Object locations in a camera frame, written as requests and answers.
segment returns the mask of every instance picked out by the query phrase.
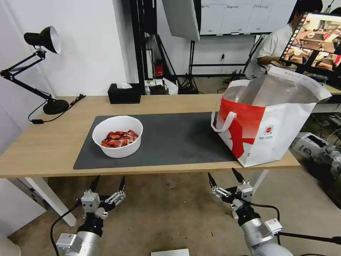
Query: black desk lamp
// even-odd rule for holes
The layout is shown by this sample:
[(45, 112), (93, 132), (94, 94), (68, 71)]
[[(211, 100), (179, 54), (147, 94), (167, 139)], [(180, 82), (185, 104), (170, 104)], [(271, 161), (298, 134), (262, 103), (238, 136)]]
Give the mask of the black desk lamp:
[[(15, 78), (16, 75), (20, 74), (21, 72), (25, 71), (26, 69), (34, 66), (35, 64), (45, 59), (46, 51), (44, 51), (41, 48), (42, 46), (44, 46), (46, 49), (53, 53), (60, 54), (61, 47), (56, 29), (51, 26), (44, 28), (40, 33), (25, 33), (24, 39), (26, 43), (34, 46), (34, 48), (37, 49), (37, 51), (33, 53), (31, 56), (27, 57), (26, 59), (13, 65), (12, 67), (2, 70), (0, 72), (0, 75), (3, 78), (23, 87), (24, 89), (29, 90), (30, 92), (33, 92), (34, 94), (44, 98), (47, 101), (47, 103), (43, 107), (43, 111), (45, 112), (45, 114), (53, 115), (67, 111), (69, 108), (69, 104), (67, 101), (56, 100), (52, 98), (51, 94), (32, 88), (29, 85), (24, 84), (23, 82)], [(28, 61), (29, 59), (35, 56), (39, 57), (40, 59), (27, 66), (18, 67), (19, 65), (23, 64), (24, 62)]]

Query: computer screen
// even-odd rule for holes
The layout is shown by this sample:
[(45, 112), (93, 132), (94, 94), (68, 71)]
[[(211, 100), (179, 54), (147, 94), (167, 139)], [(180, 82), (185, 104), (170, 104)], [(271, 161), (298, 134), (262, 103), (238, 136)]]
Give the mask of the computer screen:
[(305, 13), (280, 60), (336, 71), (341, 63), (341, 17)]

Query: lamp base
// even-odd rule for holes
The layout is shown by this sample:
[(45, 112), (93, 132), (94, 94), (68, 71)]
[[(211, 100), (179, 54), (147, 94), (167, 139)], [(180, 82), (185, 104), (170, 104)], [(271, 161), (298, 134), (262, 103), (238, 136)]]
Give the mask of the lamp base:
[(55, 100), (55, 101), (48, 101), (44, 107), (43, 111), (45, 114), (61, 114), (68, 110), (69, 104), (65, 100)]

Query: white bag handle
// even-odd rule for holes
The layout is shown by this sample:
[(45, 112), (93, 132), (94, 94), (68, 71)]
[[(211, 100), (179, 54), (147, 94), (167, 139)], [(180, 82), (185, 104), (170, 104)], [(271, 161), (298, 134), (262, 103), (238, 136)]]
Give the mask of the white bag handle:
[(221, 129), (217, 129), (213, 125), (215, 115), (216, 115), (216, 112), (213, 111), (212, 115), (211, 115), (211, 127), (212, 127), (212, 129), (215, 132), (224, 132), (224, 131), (226, 131), (231, 126), (233, 119), (237, 116), (236, 113), (230, 111), (229, 114), (226, 117), (226, 120), (224, 122), (223, 127)]

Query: lamp arm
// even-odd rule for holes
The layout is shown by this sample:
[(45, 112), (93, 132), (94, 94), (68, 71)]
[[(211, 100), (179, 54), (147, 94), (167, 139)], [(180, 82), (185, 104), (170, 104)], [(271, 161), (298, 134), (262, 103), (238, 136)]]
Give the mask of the lamp arm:
[[(35, 53), (33, 53), (31, 56), (25, 58), (24, 60), (18, 62), (17, 64), (13, 65), (12, 67), (8, 68), (8, 69), (5, 69), (5, 70), (2, 70), (0, 71), (0, 75), (1, 77), (5, 78), (6, 80), (9, 80), (21, 87), (23, 87), (24, 89), (40, 96), (41, 98), (44, 98), (45, 100), (48, 100), (48, 101), (54, 101), (54, 99), (51, 97), (51, 95), (46, 95), (44, 93), (42, 93), (41, 91), (39, 91), (38, 89), (35, 89), (25, 83), (23, 83), (22, 81), (19, 81), (18, 79), (15, 78), (16, 75), (20, 74), (21, 72), (25, 71), (26, 69), (29, 69), (30, 67), (34, 66), (35, 64), (41, 62), (42, 60), (45, 59), (45, 51), (44, 50), (38, 50), (36, 51)], [(35, 56), (38, 56), (40, 59), (27, 65), (27, 66), (24, 66), (24, 67), (18, 67), (19, 65), (21, 65), (22, 63), (28, 61), (29, 59), (35, 57)]]

